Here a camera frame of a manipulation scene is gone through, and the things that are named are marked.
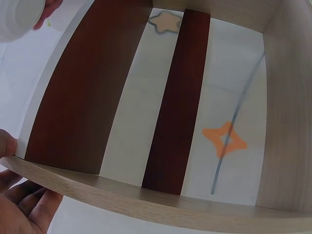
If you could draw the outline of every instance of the dark brown panel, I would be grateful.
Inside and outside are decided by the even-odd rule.
[[[151,0],[96,0],[52,75],[28,142],[28,161],[100,172],[118,102]]]
[[[203,80],[210,15],[185,10],[142,187],[180,195]]]

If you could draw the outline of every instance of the wooden shelf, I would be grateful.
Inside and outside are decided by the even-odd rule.
[[[312,231],[312,216],[163,194],[97,175],[0,159],[15,173],[65,196],[142,220],[211,232],[279,234]]]

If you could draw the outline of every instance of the wooden board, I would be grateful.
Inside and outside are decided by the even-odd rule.
[[[312,212],[312,12],[284,0],[264,32],[267,133],[257,205]]]
[[[164,194],[97,175],[42,166],[14,156],[0,159],[0,164],[68,197],[150,222],[236,234],[312,231],[312,217],[306,214]]]
[[[211,14],[212,18],[264,32],[282,0],[153,0],[154,7],[192,9]]]
[[[209,26],[209,14],[185,10],[143,188],[181,194],[203,81]]]
[[[151,7],[150,0],[95,0],[66,46],[42,101],[37,100],[41,104],[26,160],[100,172],[122,89]]]

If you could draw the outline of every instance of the white bottle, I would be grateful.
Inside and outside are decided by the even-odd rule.
[[[45,0],[0,0],[0,42],[21,38],[43,13]]]

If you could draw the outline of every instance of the star sticker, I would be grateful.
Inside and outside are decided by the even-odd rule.
[[[149,23],[155,27],[159,34],[166,32],[178,33],[182,18],[169,11],[162,11],[157,16],[150,17]]]
[[[232,142],[227,144],[225,152],[223,152],[224,144],[223,144],[223,141],[221,140],[221,136],[228,134],[231,127],[232,127],[232,123],[228,121],[221,128],[218,128],[218,129],[211,129],[211,128],[203,129],[203,135],[209,140],[211,140],[212,143],[214,144],[218,158],[221,158],[234,150],[247,149],[247,143],[244,142],[237,135],[234,128],[232,127],[231,134],[230,134],[230,138],[232,139]]]

